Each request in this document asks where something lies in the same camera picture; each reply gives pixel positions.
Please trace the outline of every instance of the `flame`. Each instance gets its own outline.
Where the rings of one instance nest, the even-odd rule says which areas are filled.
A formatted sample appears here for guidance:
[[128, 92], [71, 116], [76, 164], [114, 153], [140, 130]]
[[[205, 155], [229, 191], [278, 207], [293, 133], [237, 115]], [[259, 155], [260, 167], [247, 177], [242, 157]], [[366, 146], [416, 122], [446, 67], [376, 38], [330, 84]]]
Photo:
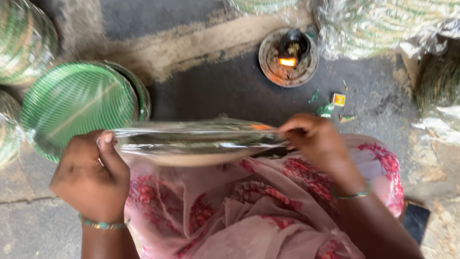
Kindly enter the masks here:
[[297, 59], [292, 58], [292, 59], [279, 59], [280, 64], [282, 65], [287, 65], [287, 66], [295, 66], [297, 65]]

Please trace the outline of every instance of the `woman's right hand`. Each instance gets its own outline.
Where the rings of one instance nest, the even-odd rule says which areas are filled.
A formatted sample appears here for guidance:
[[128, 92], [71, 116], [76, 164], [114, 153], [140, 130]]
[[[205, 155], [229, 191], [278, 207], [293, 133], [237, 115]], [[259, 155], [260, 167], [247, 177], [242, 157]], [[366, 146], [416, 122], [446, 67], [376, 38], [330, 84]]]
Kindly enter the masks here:
[[306, 159], [323, 171], [335, 172], [344, 162], [350, 161], [340, 134], [327, 119], [299, 113], [278, 131], [290, 146], [299, 149]]

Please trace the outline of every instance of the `green paper scrap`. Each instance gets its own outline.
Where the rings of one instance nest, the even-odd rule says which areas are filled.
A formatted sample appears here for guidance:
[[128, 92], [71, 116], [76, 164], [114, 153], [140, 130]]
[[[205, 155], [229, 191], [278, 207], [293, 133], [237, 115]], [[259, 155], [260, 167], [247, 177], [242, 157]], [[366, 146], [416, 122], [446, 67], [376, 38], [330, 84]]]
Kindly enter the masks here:
[[339, 115], [340, 123], [349, 122], [356, 118], [357, 118], [356, 115], [350, 115], [350, 116]]
[[306, 32], [305, 34], [310, 36], [310, 38], [315, 39], [315, 34], [313, 32]]
[[318, 99], [318, 96], [319, 96], [319, 89], [316, 89], [315, 94], [310, 98], [310, 100], [308, 100], [308, 103], [312, 103], [316, 101]]
[[334, 110], [334, 103], [329, 103], [325, 106], [321, 106], [316, 110], [316, 114], [323, 118], [330, 118], [332, 111]]

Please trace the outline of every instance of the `hand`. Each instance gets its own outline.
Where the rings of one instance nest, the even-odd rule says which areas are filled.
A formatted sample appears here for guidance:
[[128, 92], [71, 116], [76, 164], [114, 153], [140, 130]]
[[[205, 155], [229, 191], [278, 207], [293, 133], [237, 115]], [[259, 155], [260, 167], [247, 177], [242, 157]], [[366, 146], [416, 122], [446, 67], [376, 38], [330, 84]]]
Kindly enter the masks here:
[[290, 145], [298, 148], [305, 158], [323, 171], [335, 172], [342, 162], [350, 161], [340, 134], [327, 119], [299, 113], [278, 131]]
[[92, 131], [69, 141], [50, 189], [90, 220], [123, 222], [129, 168], [113, 147], [113, 133], [102, 132]]

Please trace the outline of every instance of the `woman's left hand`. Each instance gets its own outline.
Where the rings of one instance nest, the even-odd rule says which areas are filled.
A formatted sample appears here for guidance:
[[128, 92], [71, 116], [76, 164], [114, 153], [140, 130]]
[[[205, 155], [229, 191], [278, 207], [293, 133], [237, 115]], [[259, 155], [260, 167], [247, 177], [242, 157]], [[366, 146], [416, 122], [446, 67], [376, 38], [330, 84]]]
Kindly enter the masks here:
[[102, 132], [92, 131], [69, 141], [50, 189], [88, 219], [123, 222], [129, 168], [114, 149], [113, 133]]

